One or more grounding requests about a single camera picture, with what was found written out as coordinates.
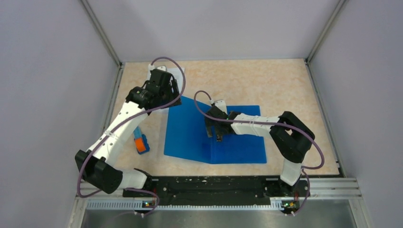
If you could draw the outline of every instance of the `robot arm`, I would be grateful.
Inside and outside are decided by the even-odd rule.
[[[239,112],[227,114],[225,102],[219,100],[211,106],[211,109],[206,114],[219,119],[249,122],[229,123],[205,117],[207,135],[209,137],[213,136],[211,128],[214,127],[215,136],[219,142],[222,141],[222,137],[226,134],[251,134],[271,137],[285,158],[280,179],[289,186],[293,186],[297,182],[301,174],[302,161],[312,143],[297,131],[292,130],[291,134],[288,134],[287,131],[290,129],[282,126],[255,124],[255,122],[285,123],[303,130],[312,139],[315,139],[315,135],[292,112],[284,112],[281,116],[275,117],[251,116]]]
[[[176,80],[172,74],[166,71],[165,67],[152,70],[150,80],[146,81],[142,87],[135,87],[129,92],[119,114],[97,142],[90,146],[86,152],[82,150],[77,152],[75,160],[80,170],[90,152],[98,147],[89,158],[82,179],[108,194],[118,188],[141,189],[147,176],[138,170],[121,171],[115,169],[117,157],[133,130],[150,114],[145,111],[165,105],[173,101],[178,95],[179,89]],[[181,100],[178,99],[170,107],[180,104]],[[115,131],[113,130],[127,118],[132,119]]]

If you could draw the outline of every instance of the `orange object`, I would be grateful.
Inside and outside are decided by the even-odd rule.
[[[138,150],[139,152],[144,152],[144,151],[146,150],[142,138],[135,139],[134,142],[136,143],[136,147],[137,147],[137,150]]]

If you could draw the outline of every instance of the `blue plastic board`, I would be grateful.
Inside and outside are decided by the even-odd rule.
[[[208,111],[209,105],[198,102]],[[260,115],[258,105],[227,106],[228,111]],[[263,137],[225,135],[222,142],[207,137],[204,116],[193,99],[182,96],[182,105],[169,108],[164,154],[210,164],[266,163]]]

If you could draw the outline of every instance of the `floor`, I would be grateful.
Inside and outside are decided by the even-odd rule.
[[[316,97],[302,59],[180,61],[185,68],[184,96],[193,98],[203,89],[227,105],[259,105],[262,116],[278,116],[293,112],[315,134],[315,141],[325,155],[325,165],[308,174],[339,174],[327,137]],[[126,63],[120,83],[113,118],[118,114],[128,92],[141,86],[146,79],[148,62]],[[157,62],[156,66],[174,67],[172,63]],[[206,96],[198,100],[208,104]],[[147,136],[151,150],[143,155],[136,151],[133,138],[124,145],[116,163],[117,168],[139,168],[151,175],[279,175],[283,157],[273,141],[265,139],[267,164],[205,164],[174,158],[163,154],[167,113],[153,112],[140,127]],[[305,156],[304,165],[316,166],[320,157],[314,147]]]

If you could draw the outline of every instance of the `gray wall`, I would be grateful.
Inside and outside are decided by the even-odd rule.
[[[338,0],[89,0],[122,61],[302,58]]]
[[[0,226],[65,227],[116,66],[77,0],[0,9]]]
[[[349,1],[313,62],[344,169],[376,227],[402,227],[403,1]]]

